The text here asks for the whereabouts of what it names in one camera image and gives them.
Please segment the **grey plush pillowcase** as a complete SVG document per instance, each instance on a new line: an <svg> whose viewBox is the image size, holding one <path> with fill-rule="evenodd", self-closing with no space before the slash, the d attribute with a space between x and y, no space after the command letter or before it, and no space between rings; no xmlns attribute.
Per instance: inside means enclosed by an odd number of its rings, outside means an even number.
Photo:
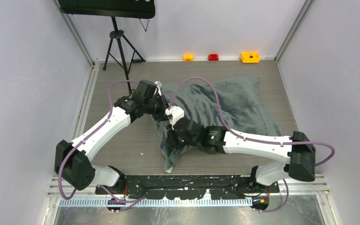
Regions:
<svg viewBox="0 0 360 225"><path fill-rule="evenodd" d="M281 126L264 105L258 77L237 77L211 84L188 81L164 83L161 92L168 102L184 110L199 125L224 126L265 136L282 136Z"/></svg>

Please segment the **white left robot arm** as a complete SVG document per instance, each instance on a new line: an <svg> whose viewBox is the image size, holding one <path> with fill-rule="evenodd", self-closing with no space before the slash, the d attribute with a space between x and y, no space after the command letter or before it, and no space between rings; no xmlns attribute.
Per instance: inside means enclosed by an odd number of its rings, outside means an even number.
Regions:
<svg viewBox="0 0 360 225"><path fill-rule="evenodd" d="M161 82L141 80L127 96L117 101L109 98L109 112L92 128L70 142L60 141L56 146L54 171L59 181L66 181L81 191L90 185L104 185L112 193L125 188L124 175L112 166L101 167L91 162L101 148L118 132L145 114L154 119L166 119L168 103L161 91Z"/></svg>

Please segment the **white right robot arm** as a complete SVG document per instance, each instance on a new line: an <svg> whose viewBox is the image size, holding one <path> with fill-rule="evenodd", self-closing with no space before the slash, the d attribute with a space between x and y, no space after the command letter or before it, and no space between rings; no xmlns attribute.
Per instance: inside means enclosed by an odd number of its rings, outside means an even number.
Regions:
<svg viewBox="0 0 360 225"><path fill-rule="evenodd" d="M252 168L249 187L262 192L267 186L288 177L312 182L315 180L315 147L302 132L292 136L263 136L235 131L232 134L221 126L207 126L181 118L169 124L167 143L180 150L196 147L208 154L248 154L270 158L272 163Z"/></svg>

